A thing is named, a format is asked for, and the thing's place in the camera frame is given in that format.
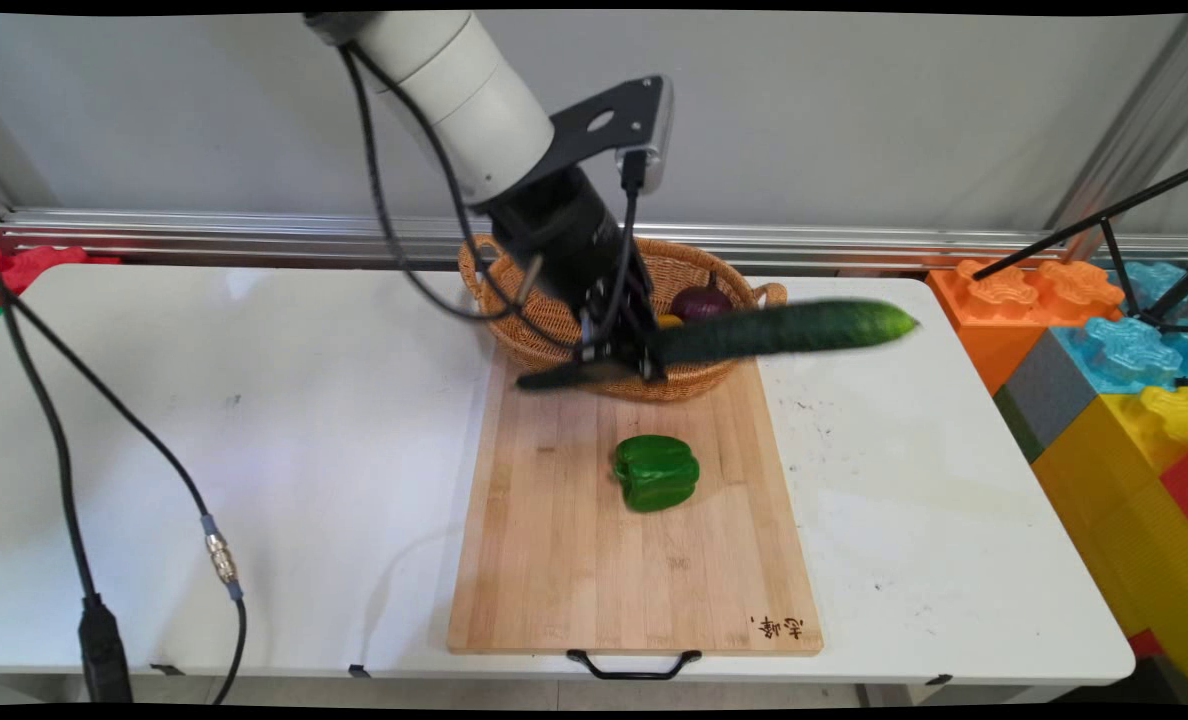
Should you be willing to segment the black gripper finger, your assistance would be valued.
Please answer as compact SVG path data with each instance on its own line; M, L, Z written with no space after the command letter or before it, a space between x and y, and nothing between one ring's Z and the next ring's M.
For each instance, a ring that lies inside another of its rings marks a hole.
M611 322L617 318L612 284L594 284L584 295L577 318L581 327L579 348L571 354L575 364L612 364L614 343Z
M627 269L617 311L617 352L636 366L643 383L666 383L666 368L650 340L658 331L652 283L644 269Z

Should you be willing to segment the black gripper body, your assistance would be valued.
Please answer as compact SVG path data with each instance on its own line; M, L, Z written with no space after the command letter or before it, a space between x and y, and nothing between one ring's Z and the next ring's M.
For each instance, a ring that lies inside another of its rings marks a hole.
M613 217L581 168L565 168L522 190L484 202L495 241L520 266L541 258L536 288L565 307L579 323L579 309L594 284L612 284L618 311L627 269L644 269L632 229Z

